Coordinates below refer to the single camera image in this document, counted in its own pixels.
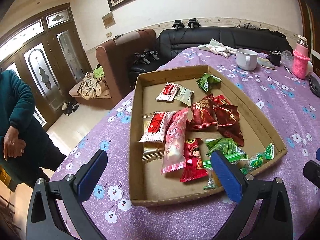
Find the purple tablecloth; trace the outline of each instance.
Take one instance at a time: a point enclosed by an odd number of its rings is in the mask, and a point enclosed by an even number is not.
[[[258,67],[248,73],[236,66],[235,56],[226,59],[198,48],[184,50],[161,68],[204,64],[223,73],[246,93],[286,143],[287,155],[259,179],[283,179],[291,204],[294,239],[297,239],[320,206],[318,188],[302,173],[304,164],[315,160],[316,150],[320,147],[320,116],[317,116],[320,98],[310,91],[307,82],[289,74],[283,67],[276,70]],[[236,206],[225,193],[172,206],[145,208],[131,205],[128,147],[132,99],[133,92],[85,136],[52,180],[76,173],[98,149],[103,149],[108,153],[108,166],[83,206],[108,240],[212,239]],[[63,207],[61,213],[71,233],[77,236]]]

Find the hand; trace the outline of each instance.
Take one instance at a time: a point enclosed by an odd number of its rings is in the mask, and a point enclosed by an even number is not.
[[[26,143],[24,140],[18,139],[18,129],[10,126],[3,141],[4,159],[7,161],[8,157],[22,156]]]

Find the tiled floor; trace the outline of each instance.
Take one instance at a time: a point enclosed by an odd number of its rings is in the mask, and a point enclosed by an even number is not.
[[[68,155],[82,138],[107,114],[108,110],[80,105],[70,116],[62,115],[48,130],[49,137],[60,151]],[[53,171],[44,172],[52,176]],[[32,189],[25,184],[19,184],[15,193],[10,193],[0,181],[0,193],[13,205],[14,222],[21,228],[21,238],[26,239],[26,223]]]

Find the black leather sofa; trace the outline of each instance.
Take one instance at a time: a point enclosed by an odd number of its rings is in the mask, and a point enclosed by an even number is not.
[[[279,32],[269,30],[252,30],[233,27],[199,27],[182,28],[178,30],[163,30],[156,39],[156,50],[159,61],[153,61],[149,65],[135,64],[129,71],[129,80],[135,84],[137,76],[141,73],[157,70],[176,57],[184,49],[209,44],[211,39],[238,49],[252,49],[256,52],[289,50],[292,48],[286,38],[281,37]]]

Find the white cloth gloves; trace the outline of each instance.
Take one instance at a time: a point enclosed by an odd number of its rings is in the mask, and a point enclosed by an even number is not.
[[[228,58],[231,55],[236,54],[236,50],[234,48],[223,45],[222,43],[217,42],[215,39],[211,39],[209,44],[199,45],[199,49],[211,51],[216,55],[221,55],[225,58]]]

